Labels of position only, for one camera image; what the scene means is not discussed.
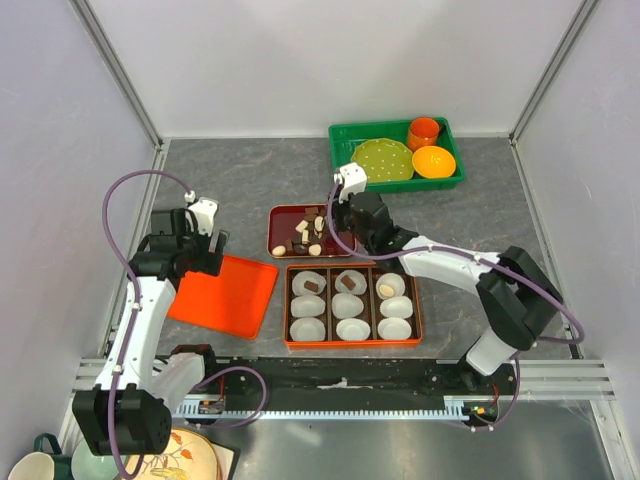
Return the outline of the orange box lid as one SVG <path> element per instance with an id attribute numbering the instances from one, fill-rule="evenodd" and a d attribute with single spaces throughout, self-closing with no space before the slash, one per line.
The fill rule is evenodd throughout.
<path id="1" fill-rule="evenodd" d="M 279 269 L 227 255 L 217 276 L 188 272 L 167 317 L 253 340 L 258 336 Z"/>

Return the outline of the brown square chocolate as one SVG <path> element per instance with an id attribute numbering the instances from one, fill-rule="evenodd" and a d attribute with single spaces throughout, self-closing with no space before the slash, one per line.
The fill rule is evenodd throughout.
<path id="1" fill-rule="evenodd" d="M 355 286 L 356 283 L 352 280 L 352 278 L 350 276 L 343 276 L 341 278 L 341 283 L 345 286 L 346 289 L 348 289 L 349 291 L 352 291 Z"/>

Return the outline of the dark red lacquer tray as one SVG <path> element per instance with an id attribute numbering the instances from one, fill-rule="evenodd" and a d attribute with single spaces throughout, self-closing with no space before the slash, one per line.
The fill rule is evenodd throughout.
<path id="1" fill-rule="evenodd" d="M 346 252 L 329 232 L 325 204 L 278 205 L 271 209 L 267 230 L 267 252 L 275 259 L 285 258 L 338 258 L 348 257 Z M 309 247 L 319 244 L 322 253 L 319 256 L 297 254 L 294 244 Z M 274 257 L 271 251 L 278 245 L 284 245 L 287 253 Z"/>

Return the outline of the white oval chocolate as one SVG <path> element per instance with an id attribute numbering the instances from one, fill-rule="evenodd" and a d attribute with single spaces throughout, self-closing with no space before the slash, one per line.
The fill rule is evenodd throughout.
<path id="1" fill-rule="evenodd" d="M 390 287 L 389 285 L 381 285 L 379 287 L 379 293 L 381 296 L 383 297 L 393 297 L 395 292 L 394 289 L 392 287 Z"/>

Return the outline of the brown bar chocolate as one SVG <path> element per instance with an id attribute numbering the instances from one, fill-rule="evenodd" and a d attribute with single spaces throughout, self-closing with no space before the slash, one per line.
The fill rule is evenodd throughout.
<path id="1" fill-rule="evenodd" d="M 322 286 L 313 281 L 306 281 L 304 283 L 304 288 L 315 293 L 319 293 L 322 290 Z"/>

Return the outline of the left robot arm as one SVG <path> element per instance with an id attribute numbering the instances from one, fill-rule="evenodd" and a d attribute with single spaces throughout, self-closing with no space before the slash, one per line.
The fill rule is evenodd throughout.
<path id="1" fill-rule="evenodd" d="M 154 362 L 162 326 L 189 273 L 219 274 L 229 235 L 215 233 L 216 201 L 157 210 L 151 231 L 127 263 L 127 296 L 106 363 L 89 390 L 76 393 L 72 411 L 90 451 L 107 456 L 158 454 L 169 441 L 172 414 L 194 389 L 208 393 L 219 369 L 211 347 L 181 345 L 161 372 Z"/>

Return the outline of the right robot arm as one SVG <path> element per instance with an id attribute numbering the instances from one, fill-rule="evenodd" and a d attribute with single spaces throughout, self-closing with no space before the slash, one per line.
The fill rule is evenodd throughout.
<path id="1" fill-rule="evenodd" d="M 489 326 L 457 371 L 469 393 L 489 387 L 498 367 L 530 349 L 564 307 L 559 292 L 521 248 L 473 252 L 434 242 L 394 224 L 378 194 L 343 195 L 338 185 L 327 214 L 331 236 L 348 253 L 386 272 L 435 280 L 479 298 Z"/>

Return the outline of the white triangular chocolate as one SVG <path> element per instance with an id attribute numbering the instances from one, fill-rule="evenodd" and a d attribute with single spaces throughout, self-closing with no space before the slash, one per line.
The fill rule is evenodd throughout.
<path id="1" fill-rule="evenodd" d="M 322 253 L 322 247 L 319 244 L 313 244 L 309 247 L 308 252 L 312 256 L 319 256 Z"/>

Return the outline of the white round chocolate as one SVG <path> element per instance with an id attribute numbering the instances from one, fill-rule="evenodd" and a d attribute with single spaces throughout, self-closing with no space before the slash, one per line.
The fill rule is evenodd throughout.
<path id="1" fill-rule="evenodd" d="M 284 256 L 286 253 L 287 253 L 287 249 L 284 245 L 278 245 L 274 247 L 271 251 L 271 254 L 274 257 L 281 257 L 281 256 Z"/>

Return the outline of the orange chocolate box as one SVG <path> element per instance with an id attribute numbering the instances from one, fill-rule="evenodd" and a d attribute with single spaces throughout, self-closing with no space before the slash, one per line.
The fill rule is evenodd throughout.
<path id="1" fill-rule="evenodd" d="M 422 340 L 416 280 L 373 264 L 289 266 L 283 337 L 291 349 L 415 347 Z"/>

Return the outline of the yellow-green dotted plate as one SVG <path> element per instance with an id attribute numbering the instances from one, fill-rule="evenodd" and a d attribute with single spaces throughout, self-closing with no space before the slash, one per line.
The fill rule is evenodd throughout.
<path id="1" fill-rule="evenodd" d="M 364 169 L 369 183 L 399 182 L 413 177 L 412 155 L 402 142 L 379 138 L 357 146 L 351 161 Z"/>

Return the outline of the white paper cup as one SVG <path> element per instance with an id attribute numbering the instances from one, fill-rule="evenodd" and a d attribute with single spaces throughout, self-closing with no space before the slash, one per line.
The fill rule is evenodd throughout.
<path id="1" fill-rule="evenodd" d="M 414 314 L 413 302 L 407 296 L 397 296 L 383 300 L 380 313 L 384 318 L 408 319 Z"/>
<path id="2" fill-rule="evenodd" d="M 317 295 L 301 295 L 290 303 L 290 313 L 295 318 L 319 317 L 325 313 L 326 302 Z"/>
<path id="3" fill-rule="evenodd" d="M 318 283 L 322 286 L 322 290 L 319 293 L 315 293 L 312 291 L 309 291 L 307 289 L 304 288 L 304 283 L 306 281 L 313 281 L 315 283 Z M 291 288 L 292 288 L 292 292 L 294 295 L 296 296 L 301 296 L 301 295 L 320 295 L 325 287 L 326 287 L 326 278 L 317 273 L 316 271 L 311 271 L 311 270 L 304 270 L 301 271 L 299 273 L 297 273 L 292 280 L 291 283 Z"/>
<path id="4" fill-rule="evenodd" d="M 371 327 L 364 320 L 346 318 L 337 323 L 336 333 L 343 341 L 361 342 L 369 338 L 371 334 Z"/>
<path id="5" fill-rule="evenodd" d="M 332 313 L 335 318 L 355 318 L 364 311 L 363 301 L 356 295 L 337 293 L 331 301 Z"/>
<path id="6" fill-rule="evenodd" d="M 321 342 L 325 340 L 326 329 L 319 319 L 305 317 L 291 324 L 289 334 L 294 342 Z"/>
<path id="7" fill-rule="evenodd" d="M 393 297 L 403 296 L 406 290 L 406 284 L 403 277 L 396 273 L 384 273 L 380 275 L 379 278 L 376 280 L 376 284 L 375 284 L 376 294 L 380 299 L 386 300 L 388 298 L 392 298 L 392 297 L 386 298 L 380 295 L 379 287 L 381 285 L 389 285 L 390 287 L 392 287 L 395 292 Z"/>
<path id="8" fill-rule="evenodd" d="M 377 332 L 382 340 L 407 340 L 412 336 L 412 327 L 406 319 L 388 317 L 379 322 Z"/>
<path id="9" fill-rule="evenodd" d="M 345 288 L 345 286 L 341 283 L 341 278 L 343 276 L 350 276 L 352 280 L 356 283 L 355 288 L 352 291 L 349 291 Z M 367 281 L 363 273 L 353 269 L 347 269 L 338 274 L 334 282 L 335 291 L 338 293 L 347 293 L 352 295 L 362 295 L 367 290 Z"/>

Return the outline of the orange bowl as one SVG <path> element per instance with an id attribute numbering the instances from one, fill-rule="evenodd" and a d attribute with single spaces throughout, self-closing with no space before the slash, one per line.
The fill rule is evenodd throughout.
<path id="1" fill-rule="evenodd" d="M 449 178 L 457 168 L 455 157 L 435 145 L 417 149 L 412 156 L 412 165 L 418 175 L 430 180 Z"/>

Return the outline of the orange cup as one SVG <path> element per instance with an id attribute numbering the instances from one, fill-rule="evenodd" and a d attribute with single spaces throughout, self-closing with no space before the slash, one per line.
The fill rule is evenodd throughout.
<path id="1" fill-rule="evenodd" d="M 416 150 L 435 145 L 440 134 L 439 123 L 430 117 L 418 117 L 411 121 L 407 134 L 407 147 Z"/>

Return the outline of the floral decorated plate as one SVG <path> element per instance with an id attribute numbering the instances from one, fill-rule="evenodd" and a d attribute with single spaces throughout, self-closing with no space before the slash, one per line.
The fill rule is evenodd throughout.
<path id="1" fill-rule="evenodd" d="M 136 479 L 222 479 L 223 465 L 213 444 L 203 435 L 173 428 L 160 454 L 145 455 Z"/>

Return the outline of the pale green bowl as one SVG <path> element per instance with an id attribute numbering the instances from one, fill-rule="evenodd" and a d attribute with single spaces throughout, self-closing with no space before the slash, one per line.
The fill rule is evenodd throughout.
<path id="1" fill-rule="evenodd" d="M 73 452 L 71 472 L 75 480 L 114 480 L 120 478 L 114 458 L 110 455 L 94 455 L 85 440 L 81 440 Z"/>

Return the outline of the dark green mug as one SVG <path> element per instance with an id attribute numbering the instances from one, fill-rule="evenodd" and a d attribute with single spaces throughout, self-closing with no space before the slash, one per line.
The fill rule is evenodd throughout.
<path id="1" fill-rule="evenodd" d="M 63 453 L 61 445 L 54 434 L 39 434 L 34 439 L 33 451 L 47 455 L 53 461 L 57 473 L 71 473 L 71 457 Z"/>

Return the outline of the white mug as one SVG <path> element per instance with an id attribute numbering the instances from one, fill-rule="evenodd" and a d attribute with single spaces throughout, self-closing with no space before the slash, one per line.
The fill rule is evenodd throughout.
<path id="1" fill-rule="evenodd" d="M 21 458 L 10 470 L 9 480 L 53 480 L 54 459 L 43 452 L 31 452 Z"/>

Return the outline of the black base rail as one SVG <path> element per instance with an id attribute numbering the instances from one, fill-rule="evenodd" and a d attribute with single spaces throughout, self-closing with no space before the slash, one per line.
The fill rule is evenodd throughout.
<path id="1" fill-rule="evenodd" d="M 355 414 L 440 411 L 447 397 L 516 392 L 516 372 L 504 364 L 487 377 L 462 363 L 426 359 L 216 357 L 204 353 L 204 377 L 195 394 L 222 396 L 228 417 L 258 413 Z"/>

